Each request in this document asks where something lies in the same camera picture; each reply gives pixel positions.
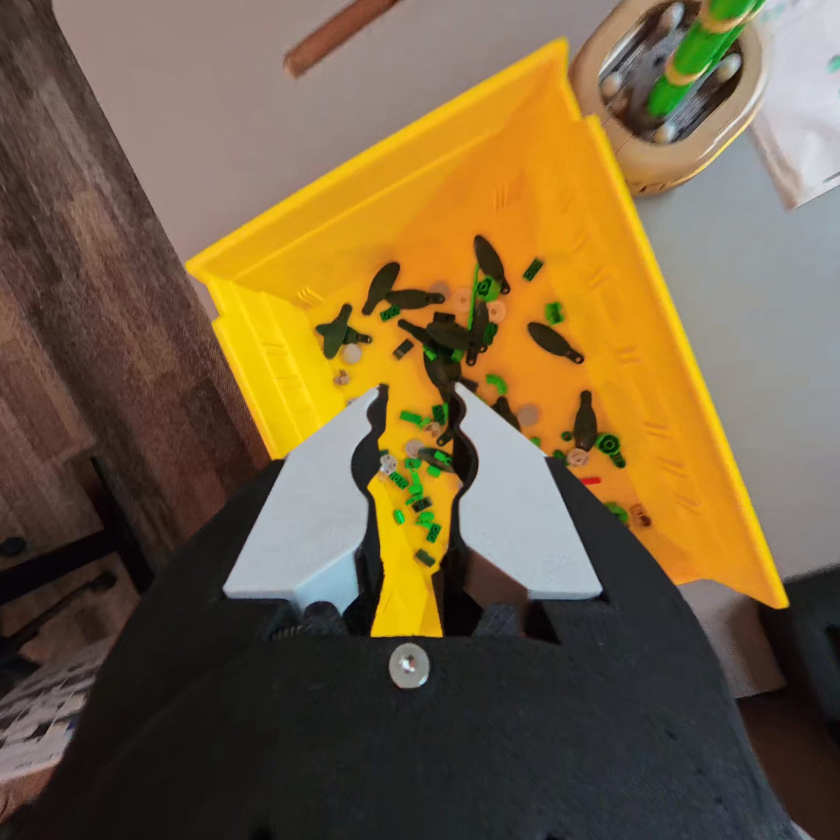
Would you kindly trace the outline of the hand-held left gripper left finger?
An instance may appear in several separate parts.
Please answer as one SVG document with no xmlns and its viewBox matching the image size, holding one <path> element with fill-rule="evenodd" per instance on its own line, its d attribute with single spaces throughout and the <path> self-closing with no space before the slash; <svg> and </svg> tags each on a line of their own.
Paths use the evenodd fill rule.
<svg viewBox="0 0 840 840">
<path fill-rule="evenodd" d="M 224 583 L 231 600 L 375 612 L 384 571 L 375 503 L 388 385 L 355 398 L 292 449 Z"/>
</svg>

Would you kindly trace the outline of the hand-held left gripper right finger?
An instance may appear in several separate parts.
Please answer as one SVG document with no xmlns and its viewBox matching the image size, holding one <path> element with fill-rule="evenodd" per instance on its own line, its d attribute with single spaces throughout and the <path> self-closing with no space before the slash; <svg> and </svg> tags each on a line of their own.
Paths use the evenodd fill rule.
<svg viewBox="0 0 840 840">
<path fill-rule="evenodd" d="M 469 472 L 457 497 L 465 592 L 475 601 L 588 601 L 602 583 L 535 444 L 462 384 L 458 441 Z"/>
</svg>

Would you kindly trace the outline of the pile of small brick pieces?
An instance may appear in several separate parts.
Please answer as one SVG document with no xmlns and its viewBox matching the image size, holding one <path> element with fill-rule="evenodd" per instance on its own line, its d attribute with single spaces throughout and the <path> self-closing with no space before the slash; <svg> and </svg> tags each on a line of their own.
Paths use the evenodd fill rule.
<svg viewBox="0 0 840 840">
<path fill-rule="evenodd" d="M 455 386 L 571 468 L 622 524 L 651 525 L 631 489 L 626 439 L 595 387 L 595 352 L 570 329 L 564 301 L 534 286 L 540 258 L 525 270 L 514 299 L 498 253 L 474 239 L 475 265 L 465 286 L 439 281 L 411 288 L 414 272 L 385 263 L 365 286 L 354 283 L 311 316 L 333 386 L 350 403 L 375 381 L 392 389 L 396 430 L 380 444 L 380 478 L 392 519 L 417 561 L 431 570 L 451 532 L 450 505 L 460 486 L 452 469 Z"/>
</svg>

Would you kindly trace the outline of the yellow plastic bin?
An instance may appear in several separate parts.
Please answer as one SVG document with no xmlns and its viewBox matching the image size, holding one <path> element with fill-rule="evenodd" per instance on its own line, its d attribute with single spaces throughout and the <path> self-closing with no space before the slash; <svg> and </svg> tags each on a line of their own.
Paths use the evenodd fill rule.
<svg viewBox="0 0 840 840">
<path fill-rule="evenodd" d="M 677 585 L 789 605 L 715 407 L 605 132 L 556 40 L 274 205 L 190 259 L 269 455 L 390 387 L 380 446 L 444 425 L 398 326 L 467 328 L 474 251 L 497 253 L 478 398 L 629 526 Z"/>
</svg>

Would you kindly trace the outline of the grey desk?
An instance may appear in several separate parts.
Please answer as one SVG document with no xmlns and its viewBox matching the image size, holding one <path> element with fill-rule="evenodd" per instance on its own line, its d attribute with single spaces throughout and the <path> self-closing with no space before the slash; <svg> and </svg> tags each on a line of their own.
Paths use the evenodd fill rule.
<svg viewBox="0 0 840 840">
<path fill-rule="evenodd" d="M 300 79 L 348 2 L 54 2 L 181 261 L 615 2 L 400 2 Z M 752 131 L 637 203 L 785 582 L 838 562 L 838 189 L 787 211 Z"/>
</svg>

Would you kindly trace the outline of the black object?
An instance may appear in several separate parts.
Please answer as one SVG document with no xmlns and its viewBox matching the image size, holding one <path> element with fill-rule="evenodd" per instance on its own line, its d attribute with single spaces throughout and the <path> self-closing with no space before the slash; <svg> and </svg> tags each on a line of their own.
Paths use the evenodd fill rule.
<svg viewBox="0 0 840 840">
<path fill-rule="evenodd" d="M 838 740 L 839 567 L 794 578 L 786 584 L 790 604 L 759 607 L 786 692 L 811 708 Z"/>
</svg>

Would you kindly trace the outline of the printed paper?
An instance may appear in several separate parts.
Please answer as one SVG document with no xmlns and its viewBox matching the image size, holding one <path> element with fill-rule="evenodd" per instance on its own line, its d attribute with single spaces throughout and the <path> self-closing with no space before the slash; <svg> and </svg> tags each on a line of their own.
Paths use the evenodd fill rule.
<svg viewBox="0 0 840 840">
<path fill-rule="evenodd" d="M 3 784 L 58 764 L 115 641 L 107 637 L 49 661 L 2 699 Z"/>
</svg>

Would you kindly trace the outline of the white paper sheet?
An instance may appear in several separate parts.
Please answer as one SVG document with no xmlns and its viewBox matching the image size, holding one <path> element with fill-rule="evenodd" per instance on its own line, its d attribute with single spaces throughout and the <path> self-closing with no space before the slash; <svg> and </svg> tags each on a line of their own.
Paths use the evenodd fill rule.
<svg viewBox="0 0 840 840">
<path fill-rule="evenodd" d="M 770 62 L 752 131 L 795 209 L 839 183 L 839 2 L 766 2 L 755 27 Z"/>
</svg>

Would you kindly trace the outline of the bamboo brick model in pot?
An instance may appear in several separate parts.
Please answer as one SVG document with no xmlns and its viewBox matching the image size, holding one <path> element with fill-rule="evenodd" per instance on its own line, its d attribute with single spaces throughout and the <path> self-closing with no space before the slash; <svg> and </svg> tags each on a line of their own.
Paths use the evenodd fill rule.
<svg viewBox="0 0 840 840">
<path fill-rule="evenodd" d="M 634 196 L 697 176 L 760 110 L 770 58 L 763 1 L 625 1 L 570 65 L 586 116 L 597 117 Z"/>
</svg>

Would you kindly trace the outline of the brown wooden stick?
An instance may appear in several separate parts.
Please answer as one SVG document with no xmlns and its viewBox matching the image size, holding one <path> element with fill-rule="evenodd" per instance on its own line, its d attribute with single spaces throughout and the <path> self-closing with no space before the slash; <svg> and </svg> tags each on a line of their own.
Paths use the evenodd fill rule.
<svg viewBox="0 0 840 840">
<path fill-rule="evenodd" d="M 282 62 L 285 72 L 293 79 L 304 76 L 398 4 L 398 1 L 351 2 L 288 50 Z"/>
</svg>

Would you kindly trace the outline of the black furniture frame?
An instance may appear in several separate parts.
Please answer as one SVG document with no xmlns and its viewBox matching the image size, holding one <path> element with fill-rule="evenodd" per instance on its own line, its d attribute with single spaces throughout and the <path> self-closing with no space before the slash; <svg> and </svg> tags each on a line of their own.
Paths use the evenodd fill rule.
<svg viewBox="0 0 840 840">
<path fill-rule="evenodd" d="M 2 570 L 1 604 L 8 603 L 57 582 L 70 573 L 115 554 L 139 594 L 147 592 L 155 573 L 135 534 L 128 514 L 115 492 L 109 472 L 100 458 L 90 455 L 74 465 L 87 498 L 100 521 L 100 529 L 56 549 L 32 557 Z M 62 596 L 54 605 L 1 640 L 2 676 L 31 676 L 37 665 L 21 649 L 37 637 L 47 622 L 77 598 L 93 592 L 105 592 L 117 582 L 106 570 Z"/>
</svg>

